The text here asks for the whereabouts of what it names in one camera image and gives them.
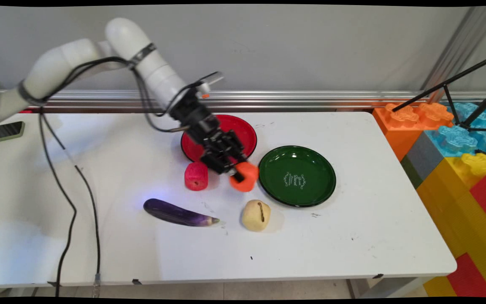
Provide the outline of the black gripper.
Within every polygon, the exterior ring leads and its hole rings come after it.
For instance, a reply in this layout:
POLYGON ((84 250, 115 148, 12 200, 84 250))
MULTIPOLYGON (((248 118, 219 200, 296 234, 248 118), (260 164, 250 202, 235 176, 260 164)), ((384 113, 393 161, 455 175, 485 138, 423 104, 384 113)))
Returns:
POLYGON ((170 109, 170 116, 186 127, 186 133, 204 148, 202 163, 218 174, 232 170, 247 161, 244 146, 234 130, 224 132, 220 122, 196 97, 196 90, 187 90, 170 109))

